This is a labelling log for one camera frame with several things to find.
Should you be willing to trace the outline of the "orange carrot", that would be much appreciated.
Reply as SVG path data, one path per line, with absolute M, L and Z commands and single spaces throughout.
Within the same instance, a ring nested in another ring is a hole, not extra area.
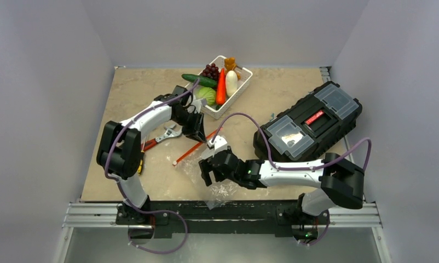
M 219 78 L 217 82 L 217 90 L 216 90 L 217 105 L 223 105 L 227 100 L 225 78 L 226 78 L 225 69 L 222 68 L 219 73 Z

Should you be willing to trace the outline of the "white radish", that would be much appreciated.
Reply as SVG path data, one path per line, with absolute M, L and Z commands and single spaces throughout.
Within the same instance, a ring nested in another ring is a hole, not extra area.
M 226 93 L 228 97 L 232 97 L 238 90 L 238 75 L 235 71 L 228 71 L 226 74 Z

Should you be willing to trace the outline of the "green cucumber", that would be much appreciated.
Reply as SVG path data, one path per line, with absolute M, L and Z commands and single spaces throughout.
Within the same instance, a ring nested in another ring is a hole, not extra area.
M 216 80 L 200 75 L 185 73 L 182 74 L 181 77 L 188 82 L 197 83 L 198 85 L 203 87 L 216 88 L 218 85 L 218 82 Z

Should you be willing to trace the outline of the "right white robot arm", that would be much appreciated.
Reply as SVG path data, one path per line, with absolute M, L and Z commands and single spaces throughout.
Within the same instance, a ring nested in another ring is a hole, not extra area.
M 206 186 L 230 180 L 249 190 L 282 185 L 314 188 L 300 196 L 300 204 L 294 209 L 302 223 L 335 206 L 353 210 L 363 207 L 365 171 L 336 153 L 326 153 L 323 159 L 314 161 L 272 163 L 243 161 L 228 149 L 200 160 L 199 167 Z

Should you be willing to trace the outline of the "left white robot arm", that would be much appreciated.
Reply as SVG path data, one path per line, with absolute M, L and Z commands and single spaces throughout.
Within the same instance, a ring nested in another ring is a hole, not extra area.
M 137 176 L 143 140 L 155 128 L 174 121 L 181 126 L 182 135 L 205 142 L 204 115 L 200 111 L 202 105 L 200 100 L 192 99 L 189 94 L 161 95 L 135 116 L 105 124 L 96 162 L 103 167 L 105 177 L 117 183 L 124 203 L 131 207 L 129 217 L 137 224 L 146 223 L 151 216 L 150 208 L 144 205 L 148 194 Z

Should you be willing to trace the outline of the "green cabbage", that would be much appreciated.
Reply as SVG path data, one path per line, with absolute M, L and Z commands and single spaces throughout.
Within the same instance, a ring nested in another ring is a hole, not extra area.
M 210 87 L 200 87 L 195 91 L 197 99 L 205 99 L 208 106 L 216 103 L 216 91 Z

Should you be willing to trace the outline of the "clear orange zip bag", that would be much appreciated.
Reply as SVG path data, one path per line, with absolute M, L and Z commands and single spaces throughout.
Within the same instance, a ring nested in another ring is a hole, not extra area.
M 172 166 L 186 176 L 194 185 L 194 191 L 207 209 L 213 210 L 231 202 L 239 187 L 228 180 L 217 182 L 203 152 L 209 148 L 205 143 L 196 142 L 180 157 L 172 162 Z

